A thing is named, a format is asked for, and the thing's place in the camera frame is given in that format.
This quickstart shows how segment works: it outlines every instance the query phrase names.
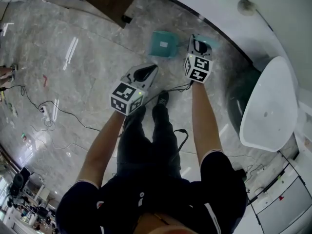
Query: marker cube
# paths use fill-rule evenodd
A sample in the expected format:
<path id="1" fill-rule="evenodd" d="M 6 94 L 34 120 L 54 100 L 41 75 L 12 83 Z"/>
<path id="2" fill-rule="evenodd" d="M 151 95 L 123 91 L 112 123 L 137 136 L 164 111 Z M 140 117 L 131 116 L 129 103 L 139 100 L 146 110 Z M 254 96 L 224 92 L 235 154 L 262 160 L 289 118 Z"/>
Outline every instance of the marker cube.
<path id="1" fill-rule="evenodd" d="M 143 104 L 145 92 L 118 80 L 114 83 L 109 97 L 111 107 L 128 116 Z"/>
<path id="2" fill-rule="evenodd" d="M 184 62 L 185 75 L 187 78 L 204 83 L 211 73 L 213 61 L 193 54 L 187 54 Z"/>

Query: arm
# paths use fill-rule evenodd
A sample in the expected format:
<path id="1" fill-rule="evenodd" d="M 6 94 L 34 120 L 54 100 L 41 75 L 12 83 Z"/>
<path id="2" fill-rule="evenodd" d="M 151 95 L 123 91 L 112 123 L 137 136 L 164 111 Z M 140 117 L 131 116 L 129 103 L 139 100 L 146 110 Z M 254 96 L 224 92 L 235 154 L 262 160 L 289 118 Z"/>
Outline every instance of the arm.
<path id="1" fill-rule="evenodd" d="M 85 179 L 95 183 L 98 188 L 102 186 L 104 172 L 115 149 L 124 119 L 125 116 L 121 113 L 114 112 L 112 114 L 93 141 L 77 181 Z"/>
<path id="2" fill-rule="evenodd" d="M 222 152 L 205 156 L 215 149 L 222 151 L 222 146 L 204 84 L 198 82 L 193 84 L 193 131 L 201 182 L 207 202 L 216 216 L 222 233 L 233 233 L 245 213 L 246 188 Z M 235 200 L 224 201 L 229 192 Z"/>
<path id="3" fill-rule="evenodd" d="M 218 125 L 213 109 L 210 105 L 205 86 L 202 83 L 193 83 L 193 132 L 198 161 L 201 164 L 203 157 L 214 149 L 222 150 Z"/>

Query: power strip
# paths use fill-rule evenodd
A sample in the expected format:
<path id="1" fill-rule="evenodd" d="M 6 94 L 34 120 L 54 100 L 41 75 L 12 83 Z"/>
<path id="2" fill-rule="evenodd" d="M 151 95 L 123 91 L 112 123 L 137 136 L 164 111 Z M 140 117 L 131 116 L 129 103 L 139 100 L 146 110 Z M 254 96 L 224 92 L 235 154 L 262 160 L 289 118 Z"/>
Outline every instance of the power strip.
<path id="1" fill-rule="evenodd" d="M 48 112 L 47 107 L 46 107 L 45 105 L 42 106 L 41 112 L 42 112 L 43 115 L 44 115 L 44 120 L 45 120 L 45 121 L 48 121 L 48 122 L 51 121 L 49 112 Z"/>

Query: shirt sleeve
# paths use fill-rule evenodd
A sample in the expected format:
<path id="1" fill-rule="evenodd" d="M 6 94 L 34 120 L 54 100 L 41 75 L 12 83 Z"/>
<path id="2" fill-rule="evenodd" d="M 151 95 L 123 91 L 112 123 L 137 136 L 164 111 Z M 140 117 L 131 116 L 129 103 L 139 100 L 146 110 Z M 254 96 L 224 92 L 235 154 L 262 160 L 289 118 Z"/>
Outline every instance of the shirt sleeve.
<path id="1" fill-rule="evenodd" d="M 98 188 L 78 181 L 62 198 L 56 213 L 58 230 L 62 234 L 101 234 L 97 216 Z"/>
<path id="2" fill-rule="evenodd" d="M 221 233 L 233 233 L 241 221 L 247 206 L 244 181 L 237 176 L 229 159 L 220 150 L 204 156 L 201 166 L 201 183 L 205 204 L 216 228 Z"/>

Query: black shoe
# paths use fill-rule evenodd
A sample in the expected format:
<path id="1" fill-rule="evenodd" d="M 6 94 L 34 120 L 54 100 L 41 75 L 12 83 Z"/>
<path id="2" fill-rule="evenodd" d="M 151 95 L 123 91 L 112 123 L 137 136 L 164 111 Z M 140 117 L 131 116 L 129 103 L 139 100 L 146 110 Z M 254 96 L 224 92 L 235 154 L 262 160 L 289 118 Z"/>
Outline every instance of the black shoe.
<path id="1" fill-rule="evenodd" d="M 18 70 L 18 67 L 19 67 L 19 66 L 18 66 L 16 63 L 12 63 L 12 64 L 11 64 L 11 68 L 12 68 L 12 71 L 13 71 L 13 72 L 16 72 L 16 71 Z"/>
<path id="2" fill-rule="evenodd" d="M 161 104 L 167 106 L 169 101 L 169 93 L 165 90 L 161 91 L 161 94 L 158 96 L 157 105 Z"/>

